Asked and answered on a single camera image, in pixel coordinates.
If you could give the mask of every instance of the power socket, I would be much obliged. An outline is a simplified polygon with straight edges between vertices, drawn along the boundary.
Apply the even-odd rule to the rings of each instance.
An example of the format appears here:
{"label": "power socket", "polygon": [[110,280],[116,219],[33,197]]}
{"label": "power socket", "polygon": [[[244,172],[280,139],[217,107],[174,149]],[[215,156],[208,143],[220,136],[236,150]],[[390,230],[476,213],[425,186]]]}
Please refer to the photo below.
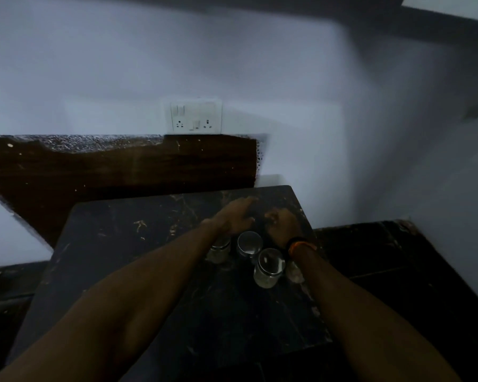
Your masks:
{"label": "power socket", "polygon": [[219,99],[177,99],[166,101],[164,108],[168,133],[221,134]]}

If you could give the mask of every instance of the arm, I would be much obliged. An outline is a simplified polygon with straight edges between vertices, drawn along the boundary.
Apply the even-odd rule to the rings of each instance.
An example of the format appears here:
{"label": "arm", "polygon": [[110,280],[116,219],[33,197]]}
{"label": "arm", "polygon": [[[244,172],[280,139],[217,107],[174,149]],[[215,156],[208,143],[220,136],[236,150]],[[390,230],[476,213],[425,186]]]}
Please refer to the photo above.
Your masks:
{"label": "arm", "polygon": [[[266,214],[268,232],[285,247],[302,236],[287,209]],[[336,335],[362,381],[460,381],[442,355],[413,326],[374,295],[357,286],[305,245],[293,259],[316,300],[323,319]]]}
{"label": "arm", "polygon": [[98,282],[0,372],[0,382],[118,380],[153,341],[216,238],[250,227],[253,220],[244,215],[253,201],[231,202],[196,229]]}

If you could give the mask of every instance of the black marble countertop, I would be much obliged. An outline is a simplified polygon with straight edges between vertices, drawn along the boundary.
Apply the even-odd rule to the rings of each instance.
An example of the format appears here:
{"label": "black marble countertop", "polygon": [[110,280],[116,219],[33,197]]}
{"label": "black marble countertop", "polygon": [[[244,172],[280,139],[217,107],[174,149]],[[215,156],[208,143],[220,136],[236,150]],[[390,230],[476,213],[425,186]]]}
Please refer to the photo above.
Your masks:
{"label": "black marble countertop", "polygon": [[[263,214],[287,207],[317,243],[290,186],[272,186],[115,199],[77,204],[67,220],[51,261],[24,320],[9,362],[46,333],[93,284],[191,230],[229,201],[257,196],[251,208],[253,230],[274,247],[264,231]],[[331,341],[306,285],[285,276],[262,289],[253,265],[236,252],[228,261],[202,260],[163,328],[122,378],[170,381],[243,362],[257,362]]]}

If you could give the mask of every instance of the hand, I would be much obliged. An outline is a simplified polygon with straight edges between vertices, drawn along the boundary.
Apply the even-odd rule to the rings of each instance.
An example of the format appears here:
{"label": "hand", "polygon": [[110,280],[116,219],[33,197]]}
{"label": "hand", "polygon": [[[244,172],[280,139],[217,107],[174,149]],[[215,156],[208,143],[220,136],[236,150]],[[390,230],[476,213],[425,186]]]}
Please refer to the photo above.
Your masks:
{"label": "hand", "polygon": [[271,220],[266,226],[269,236],[281,248],[285,248],[291,238],[303,237],[298,219],[287,208],[274,208],[267,212],[265,217]]}
{"label": "hand", "polygon": [[248,208],[257,200],[256,197],[235,199],[216,213],[211,219],[220,229],[221,233],[238,234],[251,228],[255,222],[253,217],[245,218]]}

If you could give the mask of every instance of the spice jar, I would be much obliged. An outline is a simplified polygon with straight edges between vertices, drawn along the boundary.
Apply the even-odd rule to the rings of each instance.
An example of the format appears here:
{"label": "spice jar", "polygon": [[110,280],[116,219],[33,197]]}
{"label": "spice jar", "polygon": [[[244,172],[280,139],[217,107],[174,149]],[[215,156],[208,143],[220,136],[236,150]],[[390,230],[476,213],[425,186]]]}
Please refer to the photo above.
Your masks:
{"label": "spice jar", "polygon": [[281,252],[274,248],[267,248],[260,252],[253,271],[253,278],[259,287],[272,288],[278,282],[285,260]]}
{"label": "spice jar", "polygon": [[210,247],[206,260],[214,264],[221,264],[227,261],[230,253],[230,237],[221,236]]}
{"label": "spice jar", "polygon": [[256,256],[262,250],[262,246],[262,237],[254,231],[243,232],[237,239],[237,251],[240,255],[250,258],[253,265],[256,263]]}

